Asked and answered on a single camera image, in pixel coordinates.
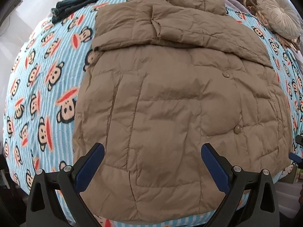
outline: silver bolt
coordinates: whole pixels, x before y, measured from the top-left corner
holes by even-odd
[[[264,173],[265,175],[269,175],[269,170],[264,169],[264,170],[263,170],[263,173]]]
[[[239,166],[234,166],[234,171],[236,171],[236,172],[240,172],[242,170],[242,168],[241,167],[239,167]]]
[[[42,172],[43,172],[42,169],[38,169],[38,170],[36,171],[36,174],[37,174],[37,175],[40,175]]]
[[[66,167],[64,167],[63,170],[64,170],[65,172],[69,172],[71,169],[72,169],[71,166],[66,166]]]

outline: blue gripper pad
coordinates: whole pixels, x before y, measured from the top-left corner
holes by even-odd
[[[87,153],[86,156],[88,156],[88,158],[86,158],[86,162],[76,175],[74,188],[77,193],[87,189],[90,181],[104,159],[104,146],[101,143],[96,143],[94,147],[93,151]]]
[[[294,153],[290,153],[288,157],[296,163],[302,163],[302,158]]]
[[[230,190],[229,176],[206,144],[201,148],[201,157],[218,189],[227,194]]]

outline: round pillow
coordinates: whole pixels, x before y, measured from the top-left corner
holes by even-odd
[[[275,32],[286,39],[297,39],[301,27],[289,0],[257,0],[261,13]]]

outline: jacket button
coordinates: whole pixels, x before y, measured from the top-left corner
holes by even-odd
[[[224,72],[223,76],[226,77],[226,78],[229,78],[229,74],[227,72]]]
[[[236,127],[234,127],[234,133],[235,134],[239,134],[241,132],[241,127],[239,125],[237,125]]]

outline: bed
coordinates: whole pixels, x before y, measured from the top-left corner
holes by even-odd
[[[127,1],[99,0],[55,25],[48,17],[37,25],[17,55],[5,101],[3,140],[11,177],[25,192],[29,193],[37,169],[51,172],[72,165],[77,93],[87,68],[97,56],[91,49],[96,13],[102,6]],[[295,138],[303,130],[303,75],[292,52],[284,50],[256,17],[240,8],[227,5],[227,14],[252,29],[264,42],[287,96]],[[303,157],[302,148],[294,140],[293,152]],[[287,175],[293,166],[290,164],[275,175],[274,182]],[[243,196],[239,207],[247,197],[247,194]],[[67,219],[72,221],[60,192],[58,198]],[[206,223],[213,212],[153,226],[195,226]],[[101,216],[98,220],[106,227],[134,226],[104,220]]]

